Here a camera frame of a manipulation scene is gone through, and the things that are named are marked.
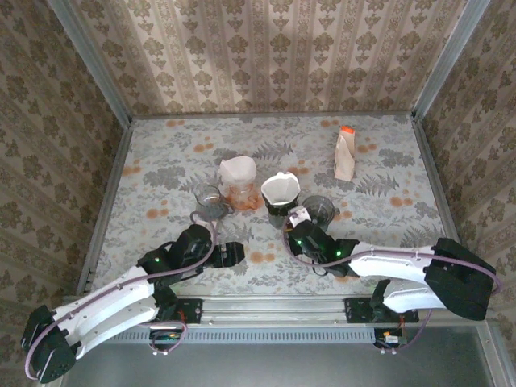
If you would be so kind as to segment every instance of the patterned wall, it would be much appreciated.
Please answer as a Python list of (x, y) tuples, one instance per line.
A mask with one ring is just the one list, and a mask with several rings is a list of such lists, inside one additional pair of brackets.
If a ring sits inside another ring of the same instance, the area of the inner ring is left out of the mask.
[(74, 293), (121, 128), (43, 1), (0, 1), (0, 385), (30, 311)]
[(424, 123), (462, 240), (496, 266), (516, 362), (516, 1), (492, 0)]
[(133, 114), (411, 110), (465, 0), (73, 0)]

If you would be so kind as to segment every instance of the patterned table surface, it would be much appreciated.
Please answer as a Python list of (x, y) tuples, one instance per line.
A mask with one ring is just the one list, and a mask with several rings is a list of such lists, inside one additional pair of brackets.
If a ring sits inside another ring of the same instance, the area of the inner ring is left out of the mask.
[[(443, 235), (427, 172), (408, 115), (153, 119), (133, 122), (127, 154), (94, 278), (97, 289), (147, 251), (175, 240), (195, 209), (194, 186), (213, 181), (221, 160), (256, 162), (258, 186), (278, 171), (294, 172), (311, 194), (340, 209), (328, 233), (383, 246), (414, 247)], [(356, 129), (356, 176), (334, 179), (340, 125)], [(283, 251), (264, 206), (228, 215), (222, 242), (245, 245), (233, 268), (207, 269), (175, 285), (180, 295), (371, 293), (377, 280), (318, 277)]]

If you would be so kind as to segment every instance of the orange spot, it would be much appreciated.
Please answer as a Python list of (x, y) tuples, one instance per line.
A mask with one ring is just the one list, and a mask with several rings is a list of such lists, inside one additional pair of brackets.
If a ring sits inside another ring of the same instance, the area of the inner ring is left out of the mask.
[(253, 252), (251, 254), (251, 262), (253, 264), (259, 264), (264, 260), (264, 255), (261, 252)]
[(395, 196), (394, 198), (390, 198), (390, 204), (393, 207), (401, 207), (403, 206), (403, 201), (398, 196)]
[(355, 129), (353, 129), (352, 127), (342, 126), (342, 127), (340, 127), (340, 130), (345, 131), (346, 133), (349, 133), (350, 135), (355, 134)]
[(127, 175), (130, 175), (131, 173), (132, 173), (131, 167), (123, 167), (122, 176), (127, 176)]
[(156, 219), (158, 217), (158, 210), (156, 208), (151, 208), (147, 211), (147, 218)]
[(290, 172), (290, 173), (293, 173), (294, 175), (298, 175), (299, 174), (298, 167), (290, 167), (289, 169), (287, 169), (287, 171)]

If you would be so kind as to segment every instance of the purple cable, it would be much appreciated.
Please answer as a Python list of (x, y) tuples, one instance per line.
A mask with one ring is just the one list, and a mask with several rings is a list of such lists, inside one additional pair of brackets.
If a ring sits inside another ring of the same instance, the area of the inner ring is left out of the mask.
[[(310, 266), (311, 268), (330, 268), (331, 266), (336, 266), (337, 264), (343, 264), (345, 262), (349, 262), (350, 260), (354, 260), (355, 258), (362, 258), (363, 256), (370, 256), (371, 252), (359, 252), (357, 254), (352, 254), (350, 256), (346, 256), (344, 258), (341, 258), (340, 260), (336, 260), (334, 262), (330, 262), (329, 264), (311, 264), (308, 262), (305, 262), (304, 260), (297, 258), (292, 251), (290, 250), (289, 242), (287, 241), (287, 234), (285, 232), (286, 224), (289, 221), (289, 218), (287, 217), (285, 219), (285, 222), (283, 224), (283, 238), (281, 241), (283, 242), (283, 247), (285, 250), (289, 253), (289, 255), (294, 258), (297, 262), (300, 262), (306, 266)], [(387, 255), (392, 256), (393, 258), (412, 258), (415, 253), (413, 252), (393, 252), (390, 250), (381, 250), (381, 249), (374, 249), (373, 253), (378, 253), (379, 255)], [(483, 274), (485, 274), (488, 277), (491, 277), (493, 281), (497, 284), (497, 287), (493, 290), (492, 294), (498, 294), (501, 291), (501, 281), (496, 276), (496, 274), (491, 273), (487, 268), (483, 268), (482, 266), (479, 266), (478, 264), (471, 264), (469, 262), (465, 262), (463, 260), (456, 260), (455, 258), (448, 258), (447, 256), (434, 256), (432, 254), (427, 254), (424, 252), (418, 252), (418, 258), (429, 258), (431, 260), (441, 260), (442, 262), (447, 262), (449, 264), (458, 264), (460, 266), (464, 266), (466, 268), (472, 268), (474, 270), (477, 270)]]
[(199, 218), (201, 218), (204, 222), (208, 223), (209, 225), (209, 230), (210, 230), (210, 234), (211, 234), (211, 246), (210, 246), (210, 250), (206, 253), (206, 255), (200, 260), (198, 261), (197, 263), (195, 264), (192, 264), (186, 268), (179, 268), (177, 270), (169, 270), (167, 272), (162, 272), (162, 273), (155, 273), (155, 274), (149, 274), (147, 276), (141, 276), (141, 277), (135, 277), (135, 278), (131, 278), (130, 280), (127, 280), (127, 281), (124, 281), (124, 282), (120, 282), (119, 284), (117, 285), (114, 285), (113, 287), (109, 288), (108, 290), (105, 290), (104, 292), (96, 295), (95, 297), (91, 298), (90, 300), (88, 300), (87, 302), (85, 302), (84, 304), (78, 306), (77, 308), (75, 308), (74, 310), (72, 310), (71, 312), (68, 312), (67, 314), (65, 314), (63, 317), (61, 318), (58, 318), (55, 322), (53, 322), (52, 324), (48, 325), (45, 329), (43, 329), (43, 331), (40, 333), (40, 335), (34, 340), (34, 343), (31, 345), (31, 347), (29, 348), (29, 351), (27, 353), (27, 358), (25, 359), (25, 375), (27, 375), (27, 377), (29, 379), (32, 379), (33, 381), (37, 381), (39, 380), (38, 379), (38, 375), (36, 375), (36, 377), (32, 376), (31, 375), (31, 359), (32, 359), (32, 356), (34, 355), (34, 351), (35, 349), (38, 347), (38, 345), (40, 345), (41, 341), (43, 340), (43, 338), (48, 334), (48, 332), (50, 332), (52, 329), (54, 329), (55, 327), (57, 327), (59, 324), (61, 324), (64, 320), (66, 320), (67, 318), (73, 318), (77, 313), (79, 313), (81, 310), (83, 310), (84, 308), (86, 308), (87, 306), (90, 306), (91, 304), (93, 304), (94, 302), (98, 301), (99, 299), (107, 296), (108, 294), (111, 294), (113, 293), (115, 290), (120, 290), (121, 288), (123, 288), (124, 286), (127, 286), (127, 285), (130, 285), (134, 282), (137, 282), (137, 281), (142, 281), (142, 280), (151, 280), (153, 278), (159, 278), (159, 277), (166, 277), (166, 276), (172, 276), (172, 275), (175, 275), (175, 274), (181, 274), (181, 273), (186, 273), (186, 272), (189, 272), (190, 270), (193, 270), (199, 266), (201, 266), (202, 264), (204, 264), (211, 256), (211, 253), (213, 252), (213, 250), (215, 249), (215, 245), (217, 244), (217, 233), (215, 232), (215, 229), (213, 227), (213, 224), (210, 222), (210, 221), (207, 221), (205, 218), (204, 218), (204, 215), (198, 211), (194, 211), (192, 212), (192, 214), (190, 214), (190, 220), (192, 221), (192, 223), (195, 223), (194, 221), (194, 215), (197, 215)]
[(432, 315), (432, 309), (429, 309), (428, 310), (428, 313), (427, 313), (427, 316), (425, 317), (425, 319), (422, 321), (421, 323), (421, 326), (419, 327), (418, 331), (416, 332), (415, 336), (412, 338), (411, 341), (409, 341), (407, 344), (405, 345), (401, 345), (400, 347), (396, 348), (396, 351), (402, 351), (404, 349), (407, 349), (408, 347), (410, 347), (413, 343), (415, 343), (415, 341), (417, 339), (419, 339), (419, 336), (421, 336), (422, 334), (422, 330), (425, 329), (425, 327), (427, 326), (428, 324), (428, 320), (430, 320), (430, 316)]

